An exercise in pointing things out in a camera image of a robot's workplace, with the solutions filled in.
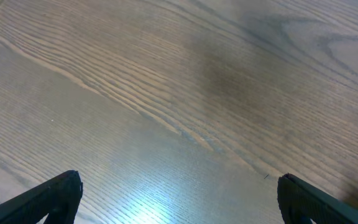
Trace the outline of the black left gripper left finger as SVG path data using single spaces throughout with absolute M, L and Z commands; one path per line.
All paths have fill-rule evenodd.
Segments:
M 73 224 L 82 196 L 79 172 L 68 170 L 0 204 L 0 224 Z

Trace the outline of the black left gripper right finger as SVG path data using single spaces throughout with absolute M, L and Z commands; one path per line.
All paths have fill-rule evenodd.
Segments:
M 278 178 L 277 200 L 286 224 L 358 224 L 358 210 L 293 174 Z

